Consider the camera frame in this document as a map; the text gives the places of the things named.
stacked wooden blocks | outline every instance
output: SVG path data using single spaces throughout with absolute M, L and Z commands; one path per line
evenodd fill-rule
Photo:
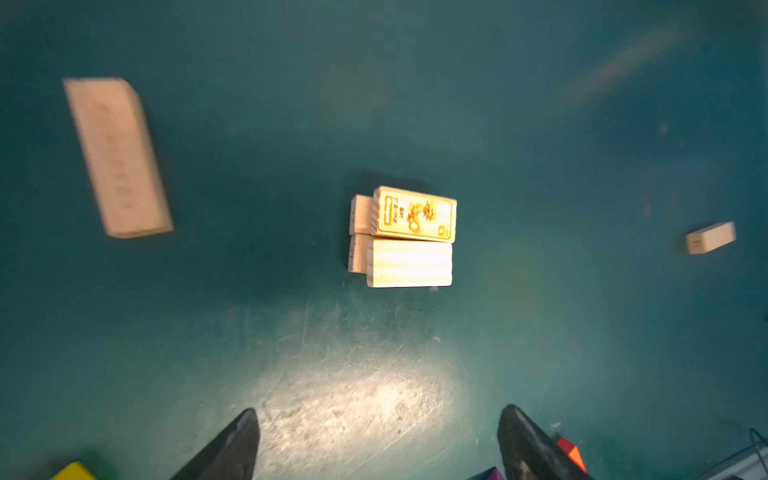
M 349 271 L 365 273 L 373 287 L 448 286 L 455 231 L 456 200 L 390 187 L 356 195 Z

scratched floor surface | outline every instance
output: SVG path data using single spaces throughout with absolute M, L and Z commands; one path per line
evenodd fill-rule
M 0 478 L 164 480 L 249 406 L 264 480 L 466 480 L 510 402 L 597 479 L 767 433 L 763 14 L 572 3 L 3 2 Z M 77 76 L 141 96 L 173 233 L 104 235 Z M 380 184 L 458 199 L 452 286 L 346 272 Z

small wooden block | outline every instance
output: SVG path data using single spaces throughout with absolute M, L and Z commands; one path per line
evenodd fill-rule
M 456 200 L 379 187 L 373 192 L 371 235 L 453 243 Z
M 371 237 L 368 286 L 448 286 L 453 283 L 453 245 Z
M 174 229 L 141 101 L 120 78 L 67 78 L 64 87 L 107 235 Z
M 733 222 L 715 223 L 707 228 L 689 233 L 685 236 L 685 243 L 688 245 L 688 253 L 699 254 L 711 252 L 735 239 L 736 226 Z
M 368 272 L 368 245 L 371 236 L 355 233 L 349 238 L 349 266 L 352 273 Z
M 370 211 L 373 199 L 365 195 L 355 195 L 352 197 L 352 207 L 349 209 L 349 234 L 364 233 L 371 234 Z

cable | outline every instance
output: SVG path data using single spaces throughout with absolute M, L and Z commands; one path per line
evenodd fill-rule
M 757 458 L 760 459 L 760 463 L 763 464 L 763 468 L 766 471 L 766 475 L 768 475 L 768 466 L 766 466 L 766 461 L 763 460 L 763 456 L 760 454 L 760 450 L 757 449 L 757 443 L 755 442 L 755 435 L 757 435 L 760 438 L 760 441 L 768 447 L 768 442 L 766 442 L 765 438 L 755 429 L 750 429 L 750 440 L 752 441 L 752 448 L 755 450 L 755 453 L 757 454 Z

printed label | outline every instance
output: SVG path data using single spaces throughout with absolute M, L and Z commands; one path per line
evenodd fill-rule
M 399 190 L 387 190 L 385 194 L 384 189 L 381 189 L 379 197 L 382 198 L 380 231 L 440 240 L 451 238 L 451 225 L 455 215 L 453 202 L 441 197 L 428 197 Z

